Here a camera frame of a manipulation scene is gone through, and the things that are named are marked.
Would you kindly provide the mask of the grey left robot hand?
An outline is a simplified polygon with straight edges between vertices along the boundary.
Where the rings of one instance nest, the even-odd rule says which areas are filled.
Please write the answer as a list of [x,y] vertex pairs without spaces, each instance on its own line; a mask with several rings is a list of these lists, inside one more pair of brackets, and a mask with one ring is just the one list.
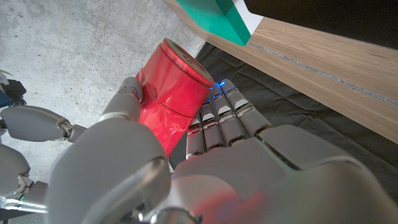
[[99,121],[54,162],[48,223],[396,223],[397,204],[338,147],[290,125],[192,156],[170,171],[123,81]]

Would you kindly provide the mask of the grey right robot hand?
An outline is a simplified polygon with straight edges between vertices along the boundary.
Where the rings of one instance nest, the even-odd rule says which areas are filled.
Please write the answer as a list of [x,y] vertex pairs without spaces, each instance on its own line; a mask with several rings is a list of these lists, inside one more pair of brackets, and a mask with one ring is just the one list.
[[[12,106],[1,111],[1,133],[30,142],[75,142],[85,127],[71,124],[53,111],[36,106]],[[48,184],[29,179],[30,165],[21,152],[1,144],[1,208],[46,213]]]

